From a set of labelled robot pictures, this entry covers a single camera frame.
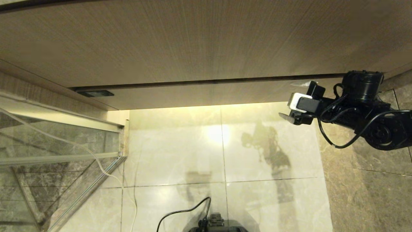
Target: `robotic arm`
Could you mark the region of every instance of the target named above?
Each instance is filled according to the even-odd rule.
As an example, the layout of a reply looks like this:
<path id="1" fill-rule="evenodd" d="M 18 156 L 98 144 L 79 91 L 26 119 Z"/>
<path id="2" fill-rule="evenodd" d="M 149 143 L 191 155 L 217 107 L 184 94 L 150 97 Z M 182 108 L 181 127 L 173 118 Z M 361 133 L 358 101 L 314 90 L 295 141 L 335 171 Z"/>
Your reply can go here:
<path id="1" fill-rule="evenodd" d="M 345 148 L 359 137 L 379 150 L 412 146 L 412 111 L 394 110 L 377 96 L 383 73 L 350 71 L 342 83 L 333 87 L 335 99 L 323 97 L 325 88 L 312 81 L 306 94 L 293 93 L 288 106 L 290 114 L 282 118 L 295 125 L 310 125 L 317 118 L 326 141 L 336 148 Z M 339 96 L 337 87 L 342 88 Z M 344 145 L 334 144 L 325 134 L 322 123 L 335 123 L 351 128 L 355 136 Z"/>

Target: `white cable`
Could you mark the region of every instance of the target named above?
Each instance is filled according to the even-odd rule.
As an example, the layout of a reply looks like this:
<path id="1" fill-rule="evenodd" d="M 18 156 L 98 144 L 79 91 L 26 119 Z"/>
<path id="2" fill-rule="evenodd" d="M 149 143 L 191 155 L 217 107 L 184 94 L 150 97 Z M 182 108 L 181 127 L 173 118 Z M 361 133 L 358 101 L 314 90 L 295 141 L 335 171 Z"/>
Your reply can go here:
<path id="1" fill-rule="evenodd" d="M 81 148 L 85 149 L 85 150 L 86 150 L 88 153 L 90 153 L 90 154 L 94 157 L 94 159 L 97 161 L 97 164 L 99 165 L 100 170 L 103 172 L 103 174 L 106 175 L 106 176 L 110 176 L 110 177 L 115 178 L 115 179 L 119 182 L 120 187 L 122 187 L 122 191 L 125 192 L 123 183 L 122 183 L 117 177 L 115 177 L 115 176 L 107 173 L 107 172 L 104 170 L 104 168 L 103 168 L 100 160 L 99 160 L 99 159 L 96 157 L 96 155 L 95 155 L 91 150 L 89 150 L 88 148 L 86 148 L 86 147 L 84 147 L 84 146 L 82 146 L 82 145 L 80 145 L 80 144 L 78 144 L 78 143 L 76 143 L 76 142 L 72 142 L 72 141 L 69 141 L 69 140 L 66 140 L 66 139 L 63 139 L 63 138 L 54 136 L 54 135 L 52 135 L 52 134 L 49 134 L 49 133 L 47 133 L 47 132 L 45 132 L 45 131 L 42 131 L 41 129 L 39 129 L 39 128 L 33 126 L 33 125 L 31 125 L 30 123 L 28 123 L 28 122 L 26 122 L 26 121 L 24 121 L 24 120 L 16 117 L 15 115 L 11 114 L 10 112 L 8 112 L 8 111 L 5 110 L 5 109 L 0 108 L 0 112 L 4 113 L 5 115 L 9 116 L 10 118 L 12 118 L 12 119 L 14 119 L 14 120 L 16 120 L 16 121 L 18 121 L 18 122 L 20 122 L 20 123 L 22 123 L 22 124 L 30 127 L 31 129 L 33 129 L 33 130 L 35 130 L 35 131 L 37 131 L 37 132 L 39 132 L 39 133 L 42 133 L 42 134 L 44 134 L 44 135 L 46 135 L 46 136 L 49 136 L 50 138 L 54 138 L 54 139 L 56 139 L 56 140 L 60 140 L 60 141 L 62 141 L 62 142 L 69 143 L 69 144 L 71 144 L 71 145 L 73 145 L 73 146 L 77 146 L 77 147 L 81 147 Z M 130 232 L 133 232 L 133 227 L 134 227 L 134 223 L 135 223 L 135 221 L 136 221 L 136 216 L 137 216 L 137 204 L 136 204 L 136 202 L 132 199 L 132 197 L 131 197 L 129 194 L 127 194 L 127 196 L 129 197 L 129 199 L 133 202 L 133 205 L 135 206 L 134 219 L 133 219 L 133 223 L 132 223 L 132 226 L 131 226 L 131 229 L 130 229 Z"/>

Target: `tile floor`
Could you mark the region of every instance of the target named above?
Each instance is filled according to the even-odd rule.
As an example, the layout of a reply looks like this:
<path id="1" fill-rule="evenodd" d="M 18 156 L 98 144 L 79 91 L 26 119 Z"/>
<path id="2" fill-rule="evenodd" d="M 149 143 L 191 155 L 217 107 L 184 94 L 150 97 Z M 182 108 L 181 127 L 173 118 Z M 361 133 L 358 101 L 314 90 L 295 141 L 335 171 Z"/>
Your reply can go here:
<path id="1" fill-rule="evenodd" d="M 250 232 L 332 231 L 314 126 L 278 113 L 285 102 L 130 112 L 130 152 L 61 229 L 62 232 L 156 231 L 168 212 L 212 197 L 211 212 Z M 160 231 L 188 231 L 204 206 L 167 218 Z"/>

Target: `glass panel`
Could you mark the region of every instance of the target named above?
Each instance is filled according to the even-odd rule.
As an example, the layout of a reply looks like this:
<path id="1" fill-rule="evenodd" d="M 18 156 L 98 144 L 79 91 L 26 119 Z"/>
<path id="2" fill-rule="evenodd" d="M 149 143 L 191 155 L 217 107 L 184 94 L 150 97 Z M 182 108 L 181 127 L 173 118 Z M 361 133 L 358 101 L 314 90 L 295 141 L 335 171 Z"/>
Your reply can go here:
<path id="1" fill-rule="evenodd" d="M 47 133 L 83 145 L 96 154 L 119 151 L 119 133 L 18 117 Z M 88 152 L 79 146 L 50 138 L 0 113 L 0 159 L 79 154 Z M 100 161 L 106 168 L 116 159 Z M 94 159 L 3 168 L 0 175 L 0 231 L 47 230 L 53 223 L 51 218 L 64 213 L 101 173 Z M 8 208 L 19 213 L 7 211 Z"/>

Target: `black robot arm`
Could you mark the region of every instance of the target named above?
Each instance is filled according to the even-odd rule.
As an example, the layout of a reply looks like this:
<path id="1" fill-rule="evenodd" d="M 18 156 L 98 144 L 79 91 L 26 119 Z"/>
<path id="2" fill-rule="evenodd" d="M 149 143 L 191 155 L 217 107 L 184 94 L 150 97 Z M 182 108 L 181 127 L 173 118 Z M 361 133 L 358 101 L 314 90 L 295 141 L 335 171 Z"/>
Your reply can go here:
<path id="1" fill-rule="evenodd" d="M 394 110 L 377 96 L 383 73 L 350 71 L 334 86 L 335 99 L 323 97 L 325 88 L 312 81 L 307 93 L 293 93 L 289 116 L 295 125 L 310 125 L 314 118 L 327 142 L 336 148 L 350 146 L 359 137 L 379 150 L 412 146 L 411 110 Z M 339 96 L 337 88 L 342 88 Z M 353 129 L 355 136 L 344 145 L 334 144 L 323 131 L 322 123 L 335 123 Z"/>

